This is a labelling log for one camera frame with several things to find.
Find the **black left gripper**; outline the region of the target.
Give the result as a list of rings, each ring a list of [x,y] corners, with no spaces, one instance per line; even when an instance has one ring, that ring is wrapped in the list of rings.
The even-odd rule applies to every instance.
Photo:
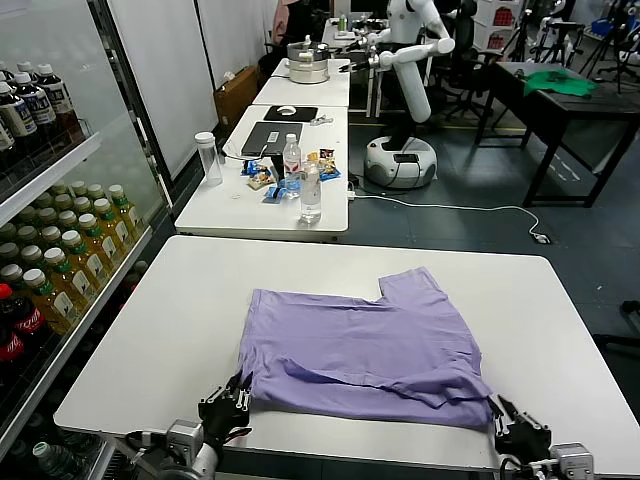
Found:
[[[216,387],[200,400],[198,414],[205,444],[221,448],[229,441],[251,432],[248,426],[249,412],[245,411],[251,402],[251,383],[251,379],[240,383],[240,377],[234,375],[225,385]]]

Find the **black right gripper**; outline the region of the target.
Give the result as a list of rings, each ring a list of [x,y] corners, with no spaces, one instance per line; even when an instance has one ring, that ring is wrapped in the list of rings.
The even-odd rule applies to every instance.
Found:
[[[504,413],[501,406],[489,398],[495,431],[495,449],[501,455],[510,455],[517,460],[544,460],[549,457],[551,430],[539,427],[539,423],[527,412],[520,411],[513,402],[502,395],[498,400],[506,414],[516,423],[504,431]]]

